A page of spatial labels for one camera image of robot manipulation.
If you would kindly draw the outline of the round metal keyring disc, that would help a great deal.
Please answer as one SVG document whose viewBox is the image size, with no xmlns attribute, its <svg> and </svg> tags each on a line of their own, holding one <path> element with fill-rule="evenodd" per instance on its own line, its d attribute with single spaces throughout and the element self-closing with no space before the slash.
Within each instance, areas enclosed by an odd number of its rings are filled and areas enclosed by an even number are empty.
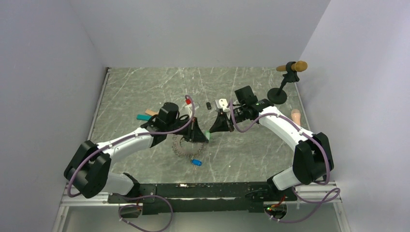
<svg viewBox="0 0 410 232">
<path fill-rule="evenodd" d="M 186 157 L 193 159 L 198 156 L 205 147 L 205 143 L 187 142 L 182 135 L 172 137 L 173 152 L 180 158 Z"/>
</svg>

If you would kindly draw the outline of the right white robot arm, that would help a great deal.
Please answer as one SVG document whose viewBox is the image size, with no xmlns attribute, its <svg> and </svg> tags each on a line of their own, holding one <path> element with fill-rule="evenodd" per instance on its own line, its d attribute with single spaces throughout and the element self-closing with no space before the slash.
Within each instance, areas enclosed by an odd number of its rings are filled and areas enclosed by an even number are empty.
<svg viewBox="0 0 410 232">
<path fill-rule="evenodd" d="M 217 118 L 210 133 L 238 130 L 238 123 L 250 120 L 251 124 L 262 125 L 293 151 L 292 166 L 267 180 L 267 196 L 280 200 L 286 189 L 297 185 L 309 185 L 324 177 L 323 184 L 329 182 L 329 174 L 334 168 L 333 157 L 328 137 L 320 132 L 313 133 L 297 125 L 286 117 L 268 99 L 258 99 L 250 86 L 235 91 L 238 105 L 234 106 L 227 99 L 215 100 Z"/>
</svg>

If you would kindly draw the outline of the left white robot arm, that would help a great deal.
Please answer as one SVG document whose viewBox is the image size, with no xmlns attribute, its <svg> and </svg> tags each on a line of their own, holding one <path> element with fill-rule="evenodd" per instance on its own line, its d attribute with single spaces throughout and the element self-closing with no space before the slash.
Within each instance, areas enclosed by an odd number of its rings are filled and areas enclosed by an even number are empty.
<svg viewBox="0 0 410 232">
<path fill-rule="evenodd" d="M 163 142 L 168 134 L 181 135 L 186 142 L 208 143 L 194 114 L 180 115 L 179 107 L 166 102 L 159 112 L 136 130 L 117 139 L 94 143 L 83 142 L 63 175 L 78 195 L 92 198 L 101 192 L 116 193 L 127 203 L 138 199 L 140 183 L 130 174 L 115 174 L 111 166 L 138 151 Z"/>
</svg>

